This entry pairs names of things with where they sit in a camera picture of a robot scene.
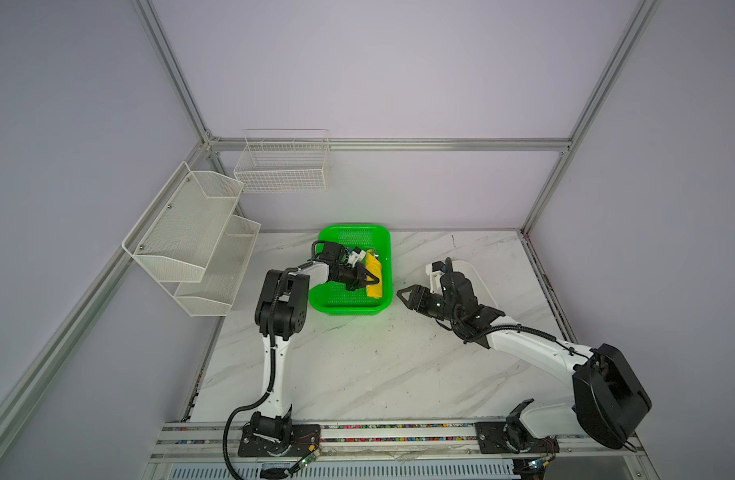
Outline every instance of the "green plastic basket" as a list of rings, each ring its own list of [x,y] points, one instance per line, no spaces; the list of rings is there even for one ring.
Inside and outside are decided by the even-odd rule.
[[[391,237],[381,225],[330,225],[319,234],[319,240],[338,242],[346,247],[374,248],[381,262],[383,297],[370,298],[365,289],[347,292],[343,283],[328,282],[309,292],[315,310],[328,315],[375,315],[389,306],[393,298],[391,284]]]

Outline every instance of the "white marble table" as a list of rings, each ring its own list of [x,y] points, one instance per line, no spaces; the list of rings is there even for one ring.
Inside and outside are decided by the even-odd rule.
[[[210,359],[193,422],[222,422],[262,391],[263,349],[253,320],[267,270],[303,263],[316,234],[260,234],[232,312]],[[426,264],[473,264],[499,308],[560,336],[513,231],[391,232],[393,287],[428,279]],[[395,296],[376,316],[327,316],[309,308],[288,360],[293,418],[365,420],[505,416],[525,398],[569,393],[558,380],[507,353],[464,345]],[[239,414],[247,419],[252,412]]]

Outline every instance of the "black mounting plate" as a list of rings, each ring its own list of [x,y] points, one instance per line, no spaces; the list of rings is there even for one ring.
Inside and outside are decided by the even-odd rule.
[[[477,430],[477,442],[479,443],[479,453],[513,453],[509,450],[507,445],[507,434],[503,431],[503,428],[507,425],[506,422],[477,422],[474,427]],[[559,451],[559,444],[555,438],[547,438],[552,445],[554,445],[554,452]],[[547,446],[544,442],[535,444],[534,447],[530,448],[526,453],[540,453],[546,454]]]
[[[320,426],[294,425],[290,438],[290,449],[284,452],[284,456],[302,457],[309,453],[309,446],[312,443],[319,445]],[[282,453],[274,444],[253,437],[249,423],[242,427],[242,440],[239,441],[237,452],[240,457],[273,457]]]

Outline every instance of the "white wire basket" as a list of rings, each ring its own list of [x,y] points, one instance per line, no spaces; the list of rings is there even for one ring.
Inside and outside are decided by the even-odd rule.
[[[232,308],[261,225],[235,215],[242,182],[184,163],[183,178],[144,234],[142,216],[123,249],[190,316],[223,316]]]
[[[330,175],[327,130],[245,130],[234,176],[248,193],[322,192]]]

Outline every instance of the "mesh shelf tier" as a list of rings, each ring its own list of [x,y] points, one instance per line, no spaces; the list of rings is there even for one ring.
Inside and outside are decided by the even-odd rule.
[[[233,178],[190,171],[132,257],[158,282],[200,282],[241,191]]]
[[[234,176],[248,193],[319,192],[327,189],[330,145],[327,138],[288,138],[297,133],[327,135],[326,130],[258,130],[285,138],[249,138]]]
[[[261,225],[232,215],[199,283],[180,283],[173,298],[191,316],[224,316],[232,308]]]

